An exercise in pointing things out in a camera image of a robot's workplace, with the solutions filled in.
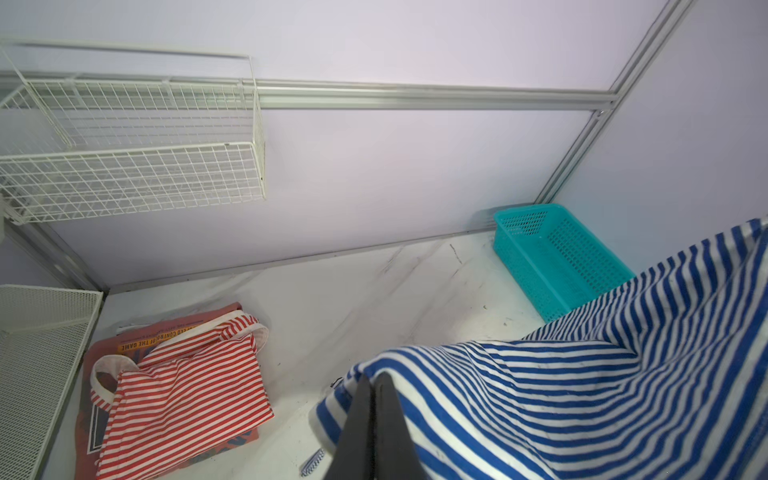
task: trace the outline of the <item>table surface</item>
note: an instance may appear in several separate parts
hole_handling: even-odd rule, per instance
[[[471,339],[519,339],[544,325],[493,251],[493,232],[427,240],[110,295],[93,341],[239,301],[270,329],[259,352],[275,418],[250,444],[164,476],[300,478],[318,448],[307,416],[329,385],[384,349]],[[44,480],[74,478],[81,377]],[[326,457],[309,478],[322,478]]]

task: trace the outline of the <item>red striped bag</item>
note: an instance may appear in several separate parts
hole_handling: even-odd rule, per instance
[[[269,330],[242,310],[158,345],[139,364],[106,355],[91,400],[109,411],[97,480],[143,480],[271,419],[256,353]],[[108,373],[115,393],[98,380]]]

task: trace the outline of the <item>striped cloth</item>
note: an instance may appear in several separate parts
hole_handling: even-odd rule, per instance
[[[386,351],[313,430],[332,452],[357,380],[387,372],[432,478],[759,478],[766,229],[705,240],[519,341]]]
[[[255,353],[266,327],[241,310],[161,343],[138,364],[101,357],[91,400],[109,411],[97,480],[153,478],[273,417]],[[112,394],[99,382],[118,381]]]

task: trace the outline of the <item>wire mesh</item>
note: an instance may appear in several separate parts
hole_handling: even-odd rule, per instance
[[[27,80],[0,104],[0,194],[18,222],[264,197],[253,86]]]
[[[0,480],[36,477],[101,297],[0,286]]]

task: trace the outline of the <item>hanging wire basket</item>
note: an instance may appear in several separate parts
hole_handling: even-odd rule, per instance
[[[191,82],[16,73],[22,84],[0,101],[0,195],[16,223],[266,196],[252,78]]]

